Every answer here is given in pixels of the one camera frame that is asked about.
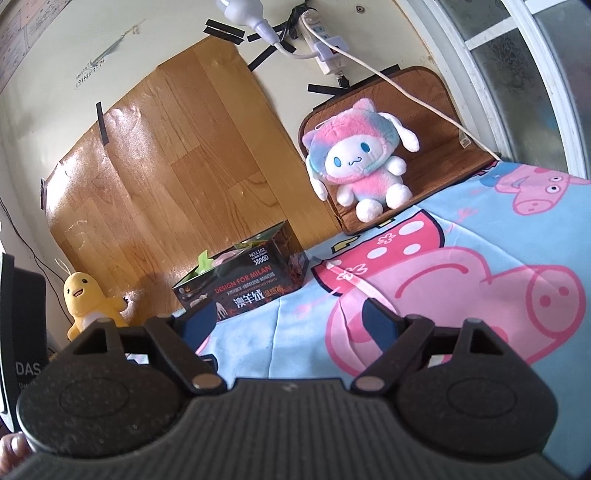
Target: plush toy ear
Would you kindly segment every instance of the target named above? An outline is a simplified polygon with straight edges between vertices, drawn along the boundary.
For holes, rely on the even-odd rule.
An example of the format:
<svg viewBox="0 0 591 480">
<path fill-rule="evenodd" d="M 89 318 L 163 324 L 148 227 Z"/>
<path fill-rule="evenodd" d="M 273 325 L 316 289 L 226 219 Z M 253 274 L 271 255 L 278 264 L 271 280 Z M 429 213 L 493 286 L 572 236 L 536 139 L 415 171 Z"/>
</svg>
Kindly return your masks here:
<svg viewBox="0 0 591 480">
<path fill-rule="evenodd" d="M 317 131 L 318 130 L 316 129 L 312 129 L 308 133 L 304 134 L 303 137 L 301 137 L 301 142 L 308 150 L 310 150 L 310 145 L 312 145 L 312 140 L 314 140 L 314 136 L 316 135 Z"/>
<path fill-rule="evenodd" d="M 368 112 L 375 112 L 375 105 L 369 98 L 362 98 L 353 104 L 353 108 L 357 110 L 367 110 Z"/>
<path fill-rule="evenodd" d="M 411 132 L 408 128 L 404 128 L 402 123 L 400 123 L 400 120 L 390 113 L 380 112 L 379 114 L 392 122 L 394 128 L 398 132 L 398 136 L 400 137 L 404 148 L 406 148 L 409 152 L 418 152 L 418 138 L 413 132 Z"/>
<path fill-rule="evenodd" d="M 319 175 L 312 169 L 309 155 L 306 157 L 306 170 L 308 171 L 310 183 L 312 184 L 316 196 L 324 202 L 329 197 L 329 192 L 326 190 L 324 183 L 319 180 Z"/>
</svg>

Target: pink and blue plush toy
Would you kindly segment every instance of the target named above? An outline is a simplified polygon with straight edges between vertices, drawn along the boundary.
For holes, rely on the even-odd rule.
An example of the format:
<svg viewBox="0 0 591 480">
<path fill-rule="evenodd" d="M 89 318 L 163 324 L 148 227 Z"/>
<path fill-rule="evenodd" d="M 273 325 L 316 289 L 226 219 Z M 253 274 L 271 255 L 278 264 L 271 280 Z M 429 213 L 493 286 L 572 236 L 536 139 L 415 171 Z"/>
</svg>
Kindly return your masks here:
<svg viewBox="0 0 591 480">
<path fill-rule="evenodd" d="M 343 207 L 357 201 L 357 218 L 372 222 L 384 206 L 398 208 L 413 194 L 402 182 L 406 162 L 392 155 L 398 144 L 418 151 L 417 136 L 389 113 L 377 112 L 368 98 L 339 113 L 304 135 L 306 169 L 320 200 L 325 183 L 339 185 L 336 201 Z"/>
</svg>

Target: white power strip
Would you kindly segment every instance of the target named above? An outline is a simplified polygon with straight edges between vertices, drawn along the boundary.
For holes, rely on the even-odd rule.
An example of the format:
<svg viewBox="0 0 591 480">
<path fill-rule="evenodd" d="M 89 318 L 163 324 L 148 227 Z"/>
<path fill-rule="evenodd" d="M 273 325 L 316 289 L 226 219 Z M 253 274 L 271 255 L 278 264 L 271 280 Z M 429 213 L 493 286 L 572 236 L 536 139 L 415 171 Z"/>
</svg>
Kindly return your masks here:
<svg viewBox="0 0 591 480">
<path fill-rule="evenodd" d="M 300 31 L 304 40 L 310 47 L 310 50 L 318 53 L 316 61 L 325 75 L 340 73 L 340 71 L 347 65 L 345 57 L 340 53 L 328 48 L 318 38 L 310 33 L 307 27 L 310 27 L 319 36 L 324 38 L 329 44 L 347 51 L 348 47 L 343 38 L 331 37 L 322 24 L 322 17 L 316 10 L 308 10 L 302 14 L 298 20 L 300 23 Z"/>
</svg>

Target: pink fabric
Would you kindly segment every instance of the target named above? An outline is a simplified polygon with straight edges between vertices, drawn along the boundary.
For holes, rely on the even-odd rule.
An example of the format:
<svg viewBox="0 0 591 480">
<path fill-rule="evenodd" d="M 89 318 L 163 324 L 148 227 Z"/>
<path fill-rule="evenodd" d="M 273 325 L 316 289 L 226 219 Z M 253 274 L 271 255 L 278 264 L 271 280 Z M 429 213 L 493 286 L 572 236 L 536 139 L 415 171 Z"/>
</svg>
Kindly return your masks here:
<svg viewBox="0 0 591 480">
<path fill-rule="evenodd" d="M 522 265 L 493 275 L 478 252 L 439 248 L 441 232 L 435 224 L 420 212 L 331 262 L 373 285 L 398 315 L 421 314 L 450 327 L 468 317 L 484 320 L 530 364 L 580 326 L 586 296 L 573 271 L 561 265 Z M 314 273 L 326 288 L 343 293 L 330 314 L 326 346 L 341 369 L 358 375 L 381 354 L 362 324 L 367 296 L 325 267 L 315 267 Z"/>
<path fill-rule="evenodd" d="M 571 184 L 589 185 L 591 181 L 556 170 L 521 165 L 503 176 L 495 190 L 515 195 L 513 211 L 518 215 L 534 215 L 554 208 Z"/>
<path fill-rule="evenodd" d="M 373 199 L 383 203 L 388 189 L 397 183 L 395 178 L 385 168 L 379 168 L 367 177 L 351 184 L 351 188 L 358 200 Z"/>
</svg>

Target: black object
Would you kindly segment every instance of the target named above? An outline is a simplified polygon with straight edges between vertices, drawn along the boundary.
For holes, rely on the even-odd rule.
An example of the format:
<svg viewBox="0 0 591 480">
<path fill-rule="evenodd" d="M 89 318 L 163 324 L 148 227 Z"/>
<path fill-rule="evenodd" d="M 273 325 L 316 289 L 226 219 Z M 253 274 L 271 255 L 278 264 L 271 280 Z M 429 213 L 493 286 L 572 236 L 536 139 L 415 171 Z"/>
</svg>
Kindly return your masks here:
<svg viewBox="0 0 591 480">
<path fill-rule="evenodd" d="M 398 64 L 396 65 L 392 65 L 391 67 L 388 67 L 387 69 L 383 69 L 381 70 L 381 73 L 383 73 L 384 75 L 386 75 L 386 77 L 389 77 L 390 75 L 392 75 L 393 73 L 399 72 L 400 71 L 400 66 Z M 333 101 L 334 99 L 344 95 L 345 93 L 349 93 L 349 92 L 354 92 L 355 90 L 358 90 L 366 85 L 368 85 L 369 83 L 373 82 L 374 80 L 376 80 L 377 78 L 379 78 L 377 75 L 372 75 L 367 77 L 366 79 L 360 80 L 357 83 L 354 83 L 353 85 L 350 85 L 349 87 L 345 87 L 345 84 L 349 83 L 349 80 L 344 77 L 346 80 L 346 83 L 341 80 L 341 78 L 338 78 L 339 80 L 339 87 L 326 87 L 323 85 L 314 85 L 314 84 L 309 84 L 308 85 L 308 91 L 309 92 L 314 92 L 314 93 L 323 93 L 325 95 L 333 95 L 332 98 L 329 98 L 328 100 L 322 102 L 319 105 L 316 105 L 312 110 L 318 110 L 321 106 L 326 105 L 328 102 Z"/>
<path fill-rule="evenodd" d="M 236 35 L 232 35 L 231 33 L 228 33 L 228 32 L 216 30 L 215 28 L 212 28 L 212 27 L 205 27 L 205 29 L 203 30 L 203 33 L 206 33 L 208 35 L 212 35 L 217 38 L 221 38 L 222 40 L 230 41 L 236 45 L 240 45 L 244 41 L 244 38 L 237 37 Z"/>
<path fill-rule="evenodd" d="M 275 30 L 277 33 L 283 32 L 285 30 L 285 22 L 280 23 L 279 25 L 275 25 L 273 27 L 273 30 Z M 249 43 L 258 40 L 259 38 L 261 38 L 261 36 L 258 33 L 253 33 L 246 37 Z"/>
<path fill-rule="evenodd" d="M 17 400 L 21 390 L 47 365 L 45 278 L 0 261 L 0 417 L 17 432 Z"/>
<path fill-rule="evenodd" d="M 296 51 L 296 48 L 286 40 L 281 40 L 281 45 L 290 53 L 294 53 Z M 274 47 L 273 45 L 269 45 L 252 62 L 248 64 L 248 69 L 251 72 L 254 71 L 254 69 L 256 69 L 267 58 L 269 58 L 269 56 L 271 56 L 271 54 L 274 53 L 276 50 L 276 47 Z"/>
<path fill-rule="evenodd" d="M 294 53 L 296 51 L 296 48 L 285 38 L 288 35 L 292 40 L 295 40 L 297 38 L 296 26 L 299 18 L 304 12 L 312 9 L 311 7 L 308 7 L 306 3 L 307 0 L 300 5 L 296 5 L 293 9 L 291 9 L 290 17 L 287 19 L 286 22 L 280 23 L 279 25 L 273 27 L 273 30 L 279 33 L 279 40 L 281 42 L 281 45 L 290 53 Z M 255 40 L 258 40 L 259 38 L 261 38 L 261 36 L 258 33 L 253 33 L 252 35 L 248 35 L 246 37 L 246 39 L 249 42 L 253 42 Z M 248 64 L 248 69 L 251 72 L 254 71 L 254 69 L 256 69 L 267 58 L 269 58 L 273 54 L 273 52 L 275 52 L 275 50 L 277 49 L 274 46 L 268 46 L 252 62 Z"/>
<path fill-rule="evenodd" d="M 233 27 L 231 25 L 226 25 L 225 23 L 216 22 L 211 18 L 205 22 L 205 25 L 207 27 L 212 27 L 240 38 L 244 38 L 244 35 L 246 34 L 244 30 L 240 30 L 239 28 Z"/>
<path fill-rule="evenodd" d="M 95 322 L 23 392 L 18 414 L 42 453 L 8 479 L 567 478 L 541 455 L 552 393 L 487 325 L 435 327 L 370 302 L 400 336 L 350 391 L 330 379 L 226 391 L 167 321 Z M 142 342 L 150 367 L 124 361 Z M 426 368 L 441 353 L 453 356 Z"/>
<path fill-rule="evenodd" d="M 99 118 L 100 139 L 103 142 L 103 147 L 109 143 L 109 136 L 105 127 L 105 117 L 103 115 L 103 106 L 100 102 L 96 104 L 96 115 Z"/>
<path fill-rule="evenodd" d="M 349 79 L 345 75 L 337 75 L 337 81 L 339 82 L 339 87 L 341 88 L 350 88 L 351 84 L 349 83 Z"/>
<path fill-rule="evenodd" d="M 322 95 L 332 95 L 333 98 L 336 98 L 344 95 L 349 90 L 341 87 L 333 87 L 331 85 L 316 85 L 315 83 L 309 83 L 308 91 L 311 93 L 321 93 Z"/>
</svg>

